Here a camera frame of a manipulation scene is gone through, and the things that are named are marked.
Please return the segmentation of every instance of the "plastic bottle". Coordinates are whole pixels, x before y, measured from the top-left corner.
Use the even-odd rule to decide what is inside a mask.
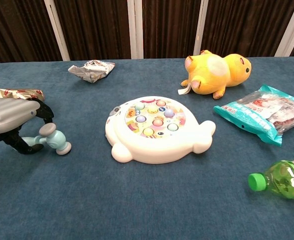
[[[294,161],[281,160],[263,173],[248,176],[253,191],[270,191],[287,199],[294,199]]]

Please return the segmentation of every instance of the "table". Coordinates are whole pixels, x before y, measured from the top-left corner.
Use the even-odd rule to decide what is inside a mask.
[[[96,83],[70,74],[86,61],[0,63],[0,89],[41,89],[68,155],[45,146],[18,154],[0,142],[0,239],[294,239],[294,200],[252,192],[250,173],[294,160],[294,128],[282,147],[262,142],[213,111],[267,84],[294,96],[294,57],[252,57],[250,78],[223,98],[178,95],[184,59],[117,59]],[[119,104],[163,96],[189,108],[199,122],[216,123],[211,148],[150,165],[111,156],[105,122]],[[35,137],[43,121],[20,131]]]

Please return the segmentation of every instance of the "crumpled wrapper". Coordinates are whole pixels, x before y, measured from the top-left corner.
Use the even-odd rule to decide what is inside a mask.
[[[72,65],[68,72],[80,77],[89,83],[95,83],[97,80],[106,77],[115,67],[115,63],[99,60],[90,60],[82,67]]]
[[[37,98],[44,102],[45,96],[39,89],[5,89],[0,88],[0,98],[29,99]]]

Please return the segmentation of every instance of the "yellow plush toy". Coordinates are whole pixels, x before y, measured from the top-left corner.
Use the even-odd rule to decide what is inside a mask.
[[[233,53],[225,57],[218,56],[208,50],[200,55],[188,56],[185,59],[188,79],[181,82],[180,95],[192,89],[197,94],[213,94],[214,99],[221,98],[226,87],[237,86],[246,81],[251,72],[251,62],[243,56]]]

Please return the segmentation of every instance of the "teal plastic bag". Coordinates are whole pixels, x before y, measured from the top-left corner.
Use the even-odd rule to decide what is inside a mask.
[[[263,142],[282,145],[283,133],[294,127],[294,97],[268,85],[213,110]]]

